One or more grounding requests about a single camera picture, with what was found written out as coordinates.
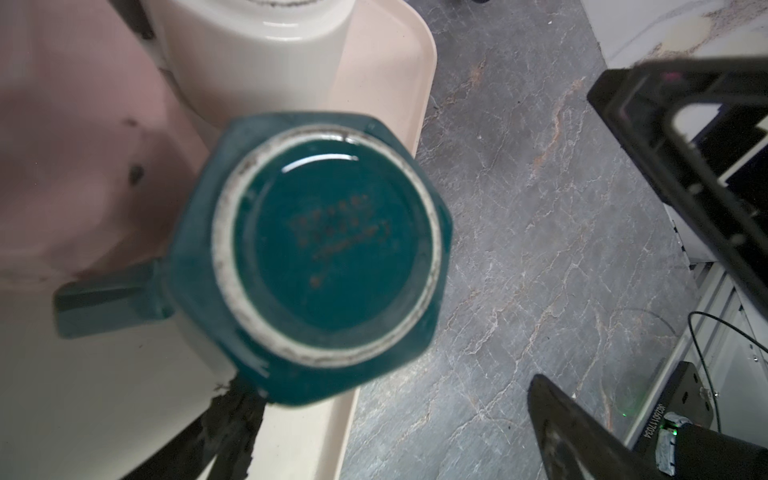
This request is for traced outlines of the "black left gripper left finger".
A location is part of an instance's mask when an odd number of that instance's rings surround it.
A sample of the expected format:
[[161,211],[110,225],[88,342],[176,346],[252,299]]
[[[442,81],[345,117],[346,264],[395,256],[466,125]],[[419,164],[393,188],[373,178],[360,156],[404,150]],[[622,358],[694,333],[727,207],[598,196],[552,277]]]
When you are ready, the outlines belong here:
[[240,375],[226,391],[127,479],[245,479],[267,400]]

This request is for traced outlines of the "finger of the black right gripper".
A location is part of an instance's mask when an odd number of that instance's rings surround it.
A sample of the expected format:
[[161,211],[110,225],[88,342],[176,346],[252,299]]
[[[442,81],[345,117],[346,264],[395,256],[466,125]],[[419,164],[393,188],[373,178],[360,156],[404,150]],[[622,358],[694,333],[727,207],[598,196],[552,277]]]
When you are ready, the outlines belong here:
[[[712,251],[761,314],[767,312],[767,149],[718,183],[728,160],[758,142],[767,115],[764,57],[675,59],[604,71],[587,94],[657,196]],[[673,126],[695,104],[721,105],[692,141]]]

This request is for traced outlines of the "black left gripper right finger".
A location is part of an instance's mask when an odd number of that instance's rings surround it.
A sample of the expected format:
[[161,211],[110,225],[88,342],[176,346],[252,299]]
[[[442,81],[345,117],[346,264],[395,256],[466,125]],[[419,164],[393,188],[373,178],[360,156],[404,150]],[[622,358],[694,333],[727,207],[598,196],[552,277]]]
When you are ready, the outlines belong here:
[[527,407],[549,479],[660,477],[545,375],[532,377]]

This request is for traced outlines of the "dark teal mug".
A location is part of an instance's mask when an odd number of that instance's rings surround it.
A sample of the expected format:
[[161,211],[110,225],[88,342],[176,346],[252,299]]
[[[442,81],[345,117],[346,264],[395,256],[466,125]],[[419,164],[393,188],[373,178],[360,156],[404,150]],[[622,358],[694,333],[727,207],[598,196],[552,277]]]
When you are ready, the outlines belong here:
[[269,403],[304,406],[417,359],[434,336],[452,219],[379,120],[232,121],[166,252],[69,283],[64,338],[182,321],[200,354]]

